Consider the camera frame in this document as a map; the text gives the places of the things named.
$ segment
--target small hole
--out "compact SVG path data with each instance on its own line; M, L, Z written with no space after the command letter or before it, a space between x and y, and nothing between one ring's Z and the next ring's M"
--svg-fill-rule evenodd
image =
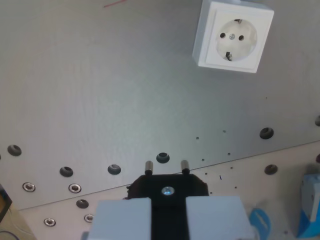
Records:
M265 167L264 173L267 175L273 175L278 171L278 167L274 164L270 164Z
M74 174L74 171L68 166L63 166L62 168L60 168L59 172L66 178L71 177Z
M318 156L316 156L315 161L320 164L320 154Z
M315 119L315 125L317 125L318 127L320 127L320 115Z
M156 156L156 160L161 164L166 164L170 160L170 156L168 153L161 152Z
M31 189L33 189L33 186L31 184L26 184L25 188L28 189L28 190L31 190Z
M108 166L108 172L112 175L118 175L121 173L121 167L117 164L112 164Z
M260 138L262 139L270 139L274 135L274 130L271 127L265 127L260 131Z
M18 157L22 154L21 148L17 145L10 145L8 146L8 153L12 156Z
M87 207L89 207L89 202L84 199L80 199L80 200L76 201L75 204L80 209L86 209Z

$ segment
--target mounting hole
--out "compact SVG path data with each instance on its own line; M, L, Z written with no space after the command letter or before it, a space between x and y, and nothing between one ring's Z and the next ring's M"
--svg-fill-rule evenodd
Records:
M17 145L10 145L8 146L8 153L12 156L18 157L22 154L21 148Z
M111 164L108 166L108 172L112 175L118 175L121 173L121 167L117 164Z
M274 164L270 164L265 167L264 173L267 175L273 175L278 171L278 167Z
M86 209L87 207L89 207L89 203L87 200L80 199L76 201L76 206L80 209Z
M25 190L26 192L32 193L36 190L36 187L34 184L32 184L31 182L25 182L24 184L22 184L22 188L23 190Z
M60 168L60 174L66 178L69 178L74 174L74 171L68 166L63 166Z
M320 154L318 156L316 156L315 161L320 164Z
M156 156L156 160L161 164L166 164L170 160L170 156L168 153L161 152Z
M270 139L274 135L274 130L271 127L265 127L260 131L260 138L262 139Z
M53 227L54 225L56 225L56 221L52 218L46 218L43 222L48 227Z
M72 192L73 194L77 194L81 192L81 186L79 184L70 184L69 185L69 191Z
M94 215L92 214L87 214L84 216L84 220L87 222L87 223L92 223L92 221L94 220Z
M318 127L320 127L320 116L318 116L315 121L314 121L315 125L317 125Z

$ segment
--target blue object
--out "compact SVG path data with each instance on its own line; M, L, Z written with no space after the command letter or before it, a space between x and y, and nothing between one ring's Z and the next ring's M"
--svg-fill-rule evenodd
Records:
M254 208L250 214L249 221L258 230L260 240L267 240L271 231L268 215L262 209Z

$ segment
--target metal pin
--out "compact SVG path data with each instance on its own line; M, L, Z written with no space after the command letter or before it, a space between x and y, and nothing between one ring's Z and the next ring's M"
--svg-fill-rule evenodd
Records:
M152 161L146 161L144 174L147 176L151 176L153 170L154 170L154 163Z
M228 59L230 62L232 61L232 54L231 52L227 51L225 54L226 59Z
M181 161L181 171L183 175L188 175L190 173L189 163L187 160Z

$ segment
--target screw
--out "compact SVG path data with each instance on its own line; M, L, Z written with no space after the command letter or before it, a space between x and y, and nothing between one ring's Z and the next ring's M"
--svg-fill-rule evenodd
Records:
M53 227L54 225L56 225L56 221L52 218L46 218L43 222L48 227Z
M74 194L77 194L81 192L81 187L80 185L73 183L73 184L70 184L69 191Z
M32 193L36 190L35 185L33 185L31 182L25 182L22 185L23 190L25 190L26 192Z
M175 193L175 189L172 186L165 186L161 192L163 195L170 196Z
M94 220L94 215L92 214L87 214L84 216L84 220L87 222L87 223L92 223L92 221Z

